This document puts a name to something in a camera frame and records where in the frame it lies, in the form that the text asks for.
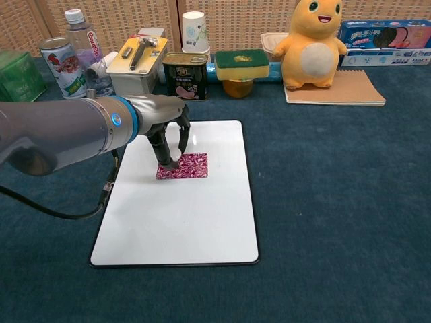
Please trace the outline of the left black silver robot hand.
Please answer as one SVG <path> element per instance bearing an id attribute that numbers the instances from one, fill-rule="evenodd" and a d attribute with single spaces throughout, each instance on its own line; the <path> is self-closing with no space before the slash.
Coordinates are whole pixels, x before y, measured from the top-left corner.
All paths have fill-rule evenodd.
<path id="1" fill-rule="evenodd" d="M 176 96 L 154 95 L 133 96 L 129 98 L 139 118 L 140 135 L 150 142 L 158 165 L 167 170 L 179 167 L 173 160 L 166 140 L 166 129 L 171 122 L 179 127 L 178 149 L 183 154 L 187 148 L 190 131 L 189 108 Z"/>

